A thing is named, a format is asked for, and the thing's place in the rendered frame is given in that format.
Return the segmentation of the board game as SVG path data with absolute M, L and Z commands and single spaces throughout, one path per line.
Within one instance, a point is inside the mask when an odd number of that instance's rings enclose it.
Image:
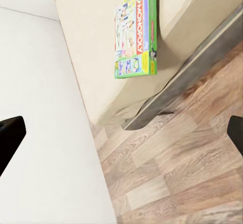
M 114 78 L 156 74 L 156 0 L 121 0 L 114 5 Z

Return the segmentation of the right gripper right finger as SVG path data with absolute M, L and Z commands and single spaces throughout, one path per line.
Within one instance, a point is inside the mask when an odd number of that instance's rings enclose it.
M 243 118 L 232 115 L 230 117 L 227 134 L 243 156 Z

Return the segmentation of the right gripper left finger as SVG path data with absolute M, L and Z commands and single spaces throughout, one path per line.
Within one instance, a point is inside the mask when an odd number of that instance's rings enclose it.
M 26 136 L 22 116 L 0 121 L 0 176 Z

